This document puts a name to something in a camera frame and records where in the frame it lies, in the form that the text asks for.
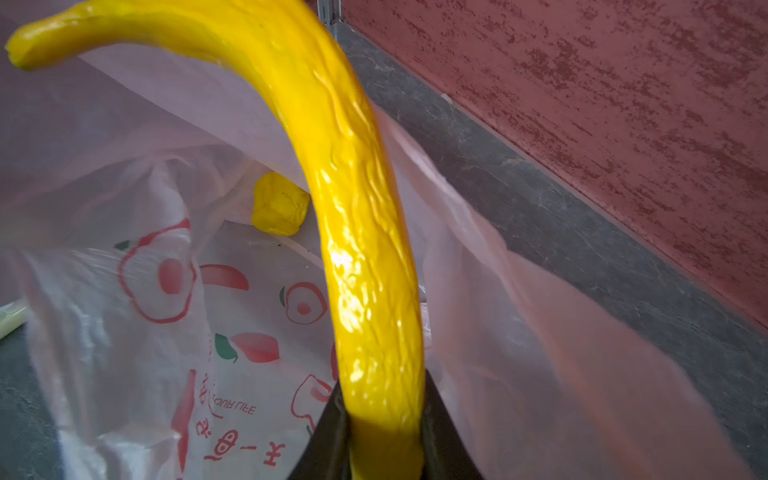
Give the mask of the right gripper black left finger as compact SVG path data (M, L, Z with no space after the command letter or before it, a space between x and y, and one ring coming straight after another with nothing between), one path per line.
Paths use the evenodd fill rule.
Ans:
M337 383L288 480L350 480L349 437L350 418Z

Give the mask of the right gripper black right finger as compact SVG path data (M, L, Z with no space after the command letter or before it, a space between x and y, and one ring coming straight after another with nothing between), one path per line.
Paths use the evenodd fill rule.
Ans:
M429 371L425 374L421 445L425 461L422 479L483 479L465 448Z

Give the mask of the pink fruit-print plastic bag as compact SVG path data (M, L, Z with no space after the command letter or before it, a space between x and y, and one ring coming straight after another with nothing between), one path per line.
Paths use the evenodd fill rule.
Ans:
M1 296L68 479L285 479L340 383L319 223L280 121L241 76L117 43L23 70L1 5ZM368 99L418 277L425 374L486 479L749 479L679 365L509 251ZM256 183L306 191L292 236Z

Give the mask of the fake yellow lemon fruit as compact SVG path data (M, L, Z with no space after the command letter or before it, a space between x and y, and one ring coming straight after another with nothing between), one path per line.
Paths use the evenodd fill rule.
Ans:
M257 229L278 236L295 235L303 225L310 195L276 172L264 175L253 190L251 223Z

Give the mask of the fake yellow banana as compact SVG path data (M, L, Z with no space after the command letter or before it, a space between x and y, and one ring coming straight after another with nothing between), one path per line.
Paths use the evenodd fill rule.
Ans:
M418 277L375 113L340 46L301 1L85 1L19 28L6 51L35 70L117 43L224 67L280 121L319 223L351 473L419 478Z

